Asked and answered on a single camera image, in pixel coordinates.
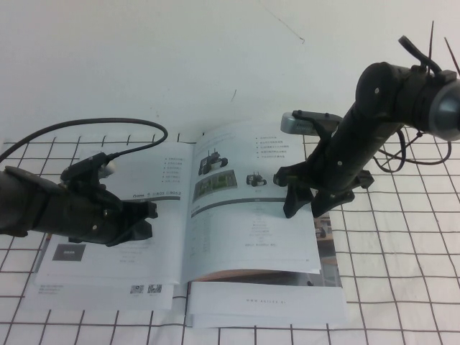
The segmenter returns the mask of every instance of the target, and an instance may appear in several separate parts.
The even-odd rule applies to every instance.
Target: small image
[[[86,244],[58,244],[53,261],[81,261]]]
[[[226,170],[218,172],[212,176],[202,179],[195,185],[193,192],[193,202],[207,196],[208,194],[218,192],[220,190],[227,190],[237,188],[236,176],[233,170]]]
[[[147,293],[161,293],[161,284],[157,285],[149,285],[149,288],[147,289]]]
[[[246,184],[251,185],[252,187],[257,187],[259,185],[266,185],[267,180],[265,180],[259,172],[253,172],[252,175],[246,177]]]
[[[198,171],[199,175],[206,175],[211,170],[219,169],[220,167],[225,167],[229,163],[229,160],[226,158],[221,158],[220,154],[214,149],[214,152],[209,154],[206,158],[203,158],[200,163],[200,170]]]
[[[144,292],[144,286],[143,285],[131,285],[131,292],[130,294],[137,294],[137,293],[143,293]]]
[[[326,213],[321,217],[315,218],[316,239],[318,241],[332,240],[331,218]]]

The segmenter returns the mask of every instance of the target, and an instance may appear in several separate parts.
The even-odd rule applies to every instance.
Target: cylindrical joint
[[[0,234],[3,228],[15,225],[24,215],[27,190],[14,176],[0,172]]]

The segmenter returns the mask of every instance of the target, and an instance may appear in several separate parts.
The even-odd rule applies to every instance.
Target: open book
[[[88,146],[80,158],[97,150]],[[287,190],[273,183],[280,167],[304,159],[301,136],[256,122],[220,127],[196,144],[166,142],[122,156],[102,182],[122,199],[157,204],[153,237],[107,248],[53,236],[36,283],[125,286],[245,270],[319,273],[311,210],[286,219]]]

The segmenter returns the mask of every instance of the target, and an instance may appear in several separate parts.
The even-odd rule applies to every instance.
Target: black robotic arm
[[[421,65],[370,65],[362,73],[355,103],[342,121],[334,115],[304,111],[284,115],[284,132],[320,137],[305,162],[281,167],[274,176],[276,184],[287,185],[284,211],[288,218],[307,203],[318,217],[353,201],[354,188],[368,188],[374,182],[362,168],[390,136],[398,133],[401,138],[404,125],[448,142],[460,139],[460,81],[456,73],[441,70],[407,37],[401,37],[400,43]],[[404,162],[405,147],[401,151]],[[318,191],[314,197],[311,188]]]

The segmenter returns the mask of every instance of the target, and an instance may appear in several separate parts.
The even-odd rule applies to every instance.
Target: robotic arm
[[[120,122],[154,127],[164,135],[142,147],[110,155],[99,153],[81,160],[64,170],[59,185],[17,167],[6,167],[0,172],[0,235],[24,237],[33,230],[68,236],[70,242],[90,242],[108,247],[152,237],[152,226],[145,219],[158,217],[156,204],[121,201],[107,191],[99,179],[112,174],[113,159],[165,141],[167,131],[159,124],[123,118],[63,122],[24,138],[0,155],[0,162],[23,144],[55,129]]]
[[[399,42],[421,65],[370,65],[359,79],[355,103],[343,120],[305,111],[283,116],[284,132],[320,137],[305,162],[281,167],[273,178],[275,184],[287,185],[286,217],[294,216],[307,203],[318,217],[353,201],[354,188],[368,188],[374,182],[370,172],[362,168],[394,133],[400,136],[404,161],[406,147],[400,131],[404,125],[444,139],[449,145],[460,139],[460,80],[456,73],[441,70],[407,37]],[[311,188],[318,191],[314,197]]]

